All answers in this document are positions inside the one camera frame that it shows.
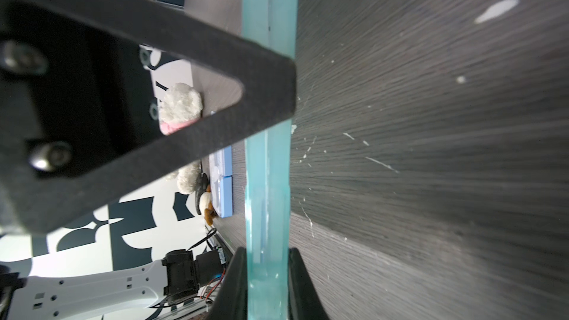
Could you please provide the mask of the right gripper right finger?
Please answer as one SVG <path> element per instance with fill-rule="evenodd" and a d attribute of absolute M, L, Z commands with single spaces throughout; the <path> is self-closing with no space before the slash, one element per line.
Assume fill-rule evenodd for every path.
<path fill-rule="evenodd" d="M 289 319 L 329 320 L 309 272 L 297 248 L 289 249 L 288 257 Z"/>

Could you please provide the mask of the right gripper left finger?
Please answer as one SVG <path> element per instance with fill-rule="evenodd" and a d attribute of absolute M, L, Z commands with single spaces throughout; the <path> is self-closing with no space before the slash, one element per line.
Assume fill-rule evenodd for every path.
<path fill-rule="evenodd" d="M 234 253 L 207 319 L 247 320 L 247 251 L 244 247 Z"/>

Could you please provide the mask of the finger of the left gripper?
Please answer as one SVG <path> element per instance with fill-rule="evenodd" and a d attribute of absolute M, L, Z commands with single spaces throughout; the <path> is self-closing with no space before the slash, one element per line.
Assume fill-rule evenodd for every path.
<path fill-rule="evenodd" d="M 163 135 L 141 44 L 241 98 Z M 1 232 L 54 231 L 295 109 L 291 59 L 155 1 L 1 0 Z"/>

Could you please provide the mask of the teal transparent ruler set case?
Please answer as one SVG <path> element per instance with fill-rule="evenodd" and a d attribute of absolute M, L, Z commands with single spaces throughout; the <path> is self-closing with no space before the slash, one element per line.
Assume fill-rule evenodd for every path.
<path fill-rule="evenodd" d="M 242 0 L 242 35 L 289 58 L 298 0 Z M 247 317 L 287 319 L 290 119 L 245 140 Z"/>

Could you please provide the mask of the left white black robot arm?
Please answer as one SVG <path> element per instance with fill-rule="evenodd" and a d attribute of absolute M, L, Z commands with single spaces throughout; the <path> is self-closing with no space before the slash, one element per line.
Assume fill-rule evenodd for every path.
<path fill-rule="evenodd" d="M 247 247 L 213 319 L 290 312 L 290 126 L 298 0 L 1 0 L 3 319 L 160 313 L 197 295 L 219 256 L 173 246 L 157 197 L 169 173 L 245 143 Z"/>

